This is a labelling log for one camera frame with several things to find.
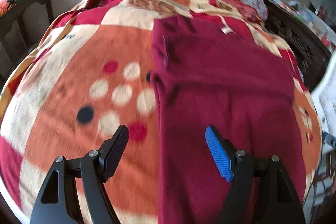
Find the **maroon garment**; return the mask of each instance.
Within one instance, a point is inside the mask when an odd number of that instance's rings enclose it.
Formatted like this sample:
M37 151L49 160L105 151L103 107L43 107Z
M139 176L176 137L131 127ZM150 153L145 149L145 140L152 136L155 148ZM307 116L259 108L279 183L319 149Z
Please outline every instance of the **maroon garment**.
M219 175L205 142L211 124L237 149L257 157L278 155L301 199L305 191L289 69L243 32L225 35L222 27L181 15L154 22L159 224L211 224L218 216L230 183Z

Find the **metal screw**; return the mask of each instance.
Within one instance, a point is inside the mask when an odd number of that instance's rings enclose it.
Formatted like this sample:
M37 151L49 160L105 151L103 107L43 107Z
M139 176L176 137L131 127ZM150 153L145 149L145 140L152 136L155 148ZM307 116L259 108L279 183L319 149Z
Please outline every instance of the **metal screw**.
M63 156L58 156L58 157L55 159L56 162L61 162L61 161L63 161L63 160L64 160L64 157L63 157Z
M273 155L273 156L271 157L271 159L272 159L273 161L275 161L275 162L277 162L277 161L280 160L280 158L279 158L277 155Z
M237 150L236 154L238 157L244 157L246 155L246 152L244 150L239 149Z
M89 152L89 156L90 157L95 157L95 156L97 156L98 155L98 151L97 150L91 150L90 152Z

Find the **blue object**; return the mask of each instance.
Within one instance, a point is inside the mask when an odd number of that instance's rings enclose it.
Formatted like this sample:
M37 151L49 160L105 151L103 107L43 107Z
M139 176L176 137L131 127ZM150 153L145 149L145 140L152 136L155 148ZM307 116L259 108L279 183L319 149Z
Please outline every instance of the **blue object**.
M220 175L230 182L233 178L231 160L211 127L205 130L205 140L216 163Z

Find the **bed sheet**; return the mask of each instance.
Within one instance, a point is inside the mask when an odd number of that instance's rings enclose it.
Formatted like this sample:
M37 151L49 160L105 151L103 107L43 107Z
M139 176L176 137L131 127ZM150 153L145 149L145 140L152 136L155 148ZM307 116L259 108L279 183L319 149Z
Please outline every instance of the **bed sheet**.
M306 192L319 163L320 125L289 46L221 0L83 0L60 15L15 69L0 96L1 177L30 217L54 159L84 156L120 124L130 140L106 191L122 223L158 222L159 144L156 102L147 82L156 18L221 15L242 21L256 44L284 58L295 83ZM90 216L82 186L79 201Z

